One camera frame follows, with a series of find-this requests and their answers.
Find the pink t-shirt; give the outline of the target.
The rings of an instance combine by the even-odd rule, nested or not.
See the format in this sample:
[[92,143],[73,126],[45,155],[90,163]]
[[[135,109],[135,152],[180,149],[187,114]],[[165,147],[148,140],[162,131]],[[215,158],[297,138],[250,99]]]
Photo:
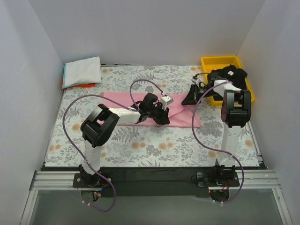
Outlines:
[[[130,98],[129,92],[103,92],[104,97],[114,100],[124,106],[131,106],[133,101]],[[143,100],[146,92],[139,93],[133,92],[133,99],[135,101]],[[179,128],[190,128],[191,127],[191,120],[194,111],[193,106],[182,106],[181,102],[185,98],[184,93],[180,94],[167,94],[173,98],[173,103],[170,104],[169,109],[169,125],[164,125],[165,127],[179,127]],[[103,104],[106,107],[112,108],[120,108],[119,105],[112,103],[106,99],[103,99]],[[148,118],[146,121],[139,123],[139,124],[128,124],[129,126],[148,126],[148,127],[156,127],[159,126],[155,123],[153,119]],[[199,128],[201,125],[201,120],[199,115],[196,113],[194,117],[194,127]]]

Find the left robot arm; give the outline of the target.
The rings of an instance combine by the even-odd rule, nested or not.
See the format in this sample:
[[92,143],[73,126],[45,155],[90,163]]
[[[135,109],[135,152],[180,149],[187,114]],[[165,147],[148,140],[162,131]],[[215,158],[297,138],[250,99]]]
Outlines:
[[88,187],[96,187],[100,182],[101,147],[110,139],[117,125],[139,124],[148,118],[158,125],[168,125],[169,108],[173,98],[164,95],[158,98],[147,93],[143,100],[133,102],[127,108],[111,108],[99,104],[81,125],[84,139],[84,162],[79,166],[81,179]]

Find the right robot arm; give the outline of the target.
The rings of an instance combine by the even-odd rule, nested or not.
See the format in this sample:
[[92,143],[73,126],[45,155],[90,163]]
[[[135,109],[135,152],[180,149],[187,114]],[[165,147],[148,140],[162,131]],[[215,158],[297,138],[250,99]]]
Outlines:
[[235,154],[242,130],[251,117],[251,92],[237,87],[232,80],[221,77],[216,70],[207,74],[206,83],[199,76],[200,74],[196,74],[192,77],[189,93],[181,104],[198,106],[205,97],[221,96],[223,100],[220,116],[224,131],[215,165],[207,172],[198,173],[196,177],[201,187],[212,184],[229,185],[238,178],[235,173]]

